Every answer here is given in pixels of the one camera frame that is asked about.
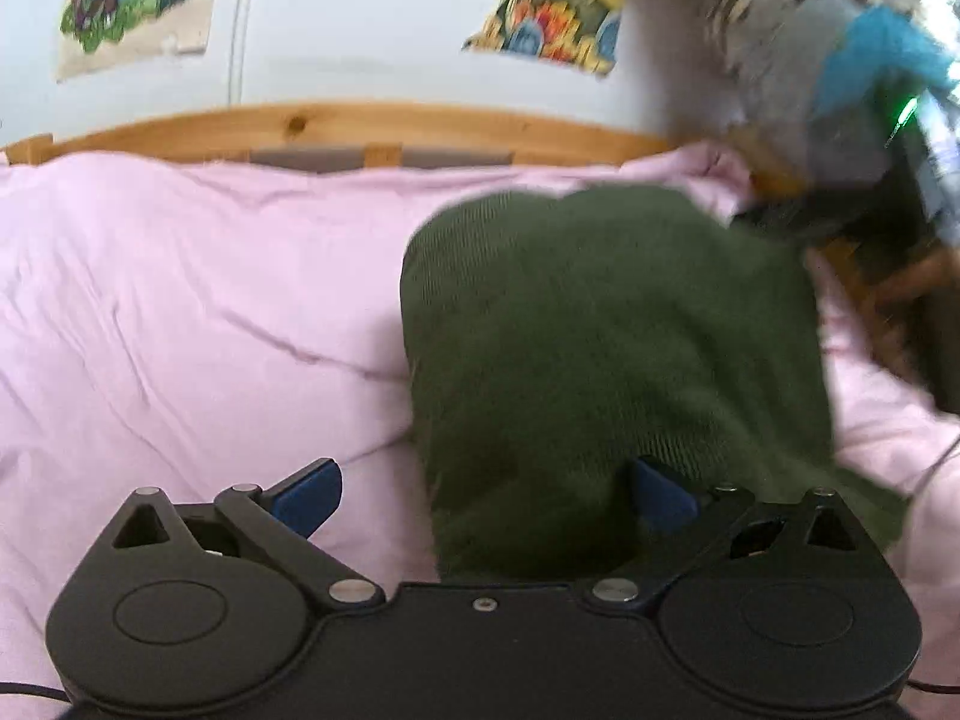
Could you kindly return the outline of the wooden bed frame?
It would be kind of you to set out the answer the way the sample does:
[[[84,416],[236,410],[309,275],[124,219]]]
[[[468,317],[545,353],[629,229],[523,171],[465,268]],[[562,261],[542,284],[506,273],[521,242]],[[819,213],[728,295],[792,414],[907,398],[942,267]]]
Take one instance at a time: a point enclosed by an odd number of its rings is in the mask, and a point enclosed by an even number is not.
[[[509,164],[622,164],[679,148],[677,138],[626,132],[528,112],[448,104],[306,101],[239,106],[146,119],[57,138],[49,132],[5,143],[13,164],[43,164],[78,151],[122,151],[174,161],[247,161],[259,151],[334,148],[361,153],[366,167],[397,167],[416,149],[460,151]]]

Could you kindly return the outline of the dark green corduroy shirt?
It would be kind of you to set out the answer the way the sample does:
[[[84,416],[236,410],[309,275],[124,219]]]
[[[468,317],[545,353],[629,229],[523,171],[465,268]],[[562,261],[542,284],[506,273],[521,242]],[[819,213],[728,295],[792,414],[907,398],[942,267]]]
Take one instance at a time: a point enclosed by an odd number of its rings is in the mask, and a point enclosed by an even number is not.
[[[677,190],[446,208],[407,247],[400,304],[444,577],[625,564],[658,534],[643,463],[768,502],[825,486],[875,543],[900,536],[907,500],[839,463],[800,250]]]

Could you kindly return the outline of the anime girl green poster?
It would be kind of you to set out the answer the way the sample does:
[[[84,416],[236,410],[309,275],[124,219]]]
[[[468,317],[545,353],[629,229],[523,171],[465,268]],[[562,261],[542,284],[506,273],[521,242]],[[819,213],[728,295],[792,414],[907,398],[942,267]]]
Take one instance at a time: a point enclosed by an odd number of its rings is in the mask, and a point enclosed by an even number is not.
[[[65,0],[55,78],[160,55],[202,54],[213,0]]]

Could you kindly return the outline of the pink bed sheet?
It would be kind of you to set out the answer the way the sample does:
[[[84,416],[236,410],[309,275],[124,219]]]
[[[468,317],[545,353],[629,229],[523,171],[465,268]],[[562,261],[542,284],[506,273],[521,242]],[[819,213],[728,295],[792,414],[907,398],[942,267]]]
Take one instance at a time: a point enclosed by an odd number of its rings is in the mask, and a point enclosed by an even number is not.
[[[355,171],[73,154],[2,174],[8,718],[952,718],[958,421],[877,366],[811,273],[839,463],[908,504],[880,546],[835,489],[755,496],[644,608],[581,582],[447,578],[413,437],[400,275],[423,224],[506,193],[658,185],[722,226],[711,145],[619,167]],[[316,608],[215,507],[314,460],[309,541],[377,583]]]

